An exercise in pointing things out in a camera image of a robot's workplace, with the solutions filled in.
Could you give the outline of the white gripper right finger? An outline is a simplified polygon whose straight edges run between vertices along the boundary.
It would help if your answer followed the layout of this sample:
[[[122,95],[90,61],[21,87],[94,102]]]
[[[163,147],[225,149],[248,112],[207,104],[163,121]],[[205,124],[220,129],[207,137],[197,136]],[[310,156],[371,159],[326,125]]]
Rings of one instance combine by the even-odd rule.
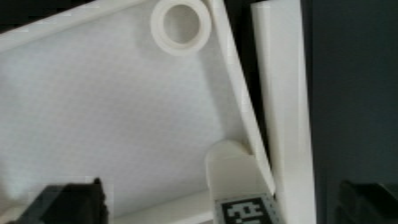
[[[341,182],[333,224],[398,224],[398,183]]]

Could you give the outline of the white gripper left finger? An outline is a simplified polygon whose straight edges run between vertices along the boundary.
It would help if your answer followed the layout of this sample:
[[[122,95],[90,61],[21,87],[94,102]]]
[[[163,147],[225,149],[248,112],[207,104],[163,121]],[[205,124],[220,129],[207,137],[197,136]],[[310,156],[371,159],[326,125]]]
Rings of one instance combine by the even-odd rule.
[[[101,179],[47,185],[10,224],[108,224]]]

